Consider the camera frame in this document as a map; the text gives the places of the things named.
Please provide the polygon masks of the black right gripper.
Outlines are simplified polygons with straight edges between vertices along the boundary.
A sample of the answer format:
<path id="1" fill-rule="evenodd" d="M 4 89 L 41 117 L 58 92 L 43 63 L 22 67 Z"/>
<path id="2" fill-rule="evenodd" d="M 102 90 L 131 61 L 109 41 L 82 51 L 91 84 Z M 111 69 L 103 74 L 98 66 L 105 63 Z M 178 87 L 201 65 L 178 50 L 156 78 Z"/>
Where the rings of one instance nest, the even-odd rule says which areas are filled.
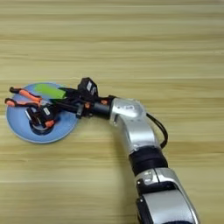
<path id="1" fill-rule="evenodd" d="M 60 99 L 51 99 L 50 102 L 60 109 L 76 113 L 78 118 L 99 116 L 109 119 L 111 113 L 113 95 L 100 97 L 98 95 L 80 94 L 80 91 L 69 87 L 60 87 L 63 92 L 63 99 L 76 98 L 75 105 L 70 105 Z"/>

